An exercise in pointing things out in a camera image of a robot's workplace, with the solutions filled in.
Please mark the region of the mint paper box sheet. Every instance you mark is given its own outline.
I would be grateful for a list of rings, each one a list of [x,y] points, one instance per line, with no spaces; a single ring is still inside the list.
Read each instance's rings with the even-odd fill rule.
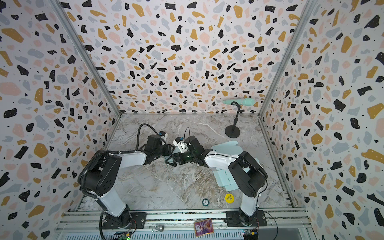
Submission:
[[[185,145],[177,146],[174,152],[165,160],[167,165],[177,167],[193,160],[191,152]]]

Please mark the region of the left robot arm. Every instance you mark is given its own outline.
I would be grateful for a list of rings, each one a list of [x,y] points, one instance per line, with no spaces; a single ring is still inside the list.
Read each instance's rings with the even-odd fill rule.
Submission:
[[[131,151],[97,151],[78,177],[81,191],[93,198],[103,209],[105,220],[123,229],[131,223],[130,208],[115,189],[121,170],[149,165],[160,157],[171,155],[174,146],[166,143],[167,134],[161,131],[148,136],[147,143]]]

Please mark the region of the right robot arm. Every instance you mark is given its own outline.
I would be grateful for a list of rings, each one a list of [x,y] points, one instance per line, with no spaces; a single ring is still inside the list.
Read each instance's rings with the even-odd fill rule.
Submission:
[[[243,194],[239,221],[245,226],[251,226],[256,221],[259,197],[268,187],[268,174],[250,153],[220,153],[205,149],[195,136],[186,139],[178,137],[174,141],[174,151],[166,151],[165,163],[173,167],[193,163],[229,171]]]

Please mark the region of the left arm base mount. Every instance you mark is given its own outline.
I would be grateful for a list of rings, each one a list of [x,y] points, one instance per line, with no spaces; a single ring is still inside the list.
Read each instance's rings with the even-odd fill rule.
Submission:
[[[138,230],[143,229],[147,218],[146,212],[124,212],[119,217],[104,214],[102,230]]]

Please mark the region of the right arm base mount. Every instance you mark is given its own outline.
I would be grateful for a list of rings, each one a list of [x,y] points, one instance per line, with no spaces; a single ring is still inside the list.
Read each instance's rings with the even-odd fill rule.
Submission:
[[[248,216],[241,210],[226,211],[224,222],[228,227],[265,227],[267,220],[265,212],[262,210],[256,211],[252,216]]]

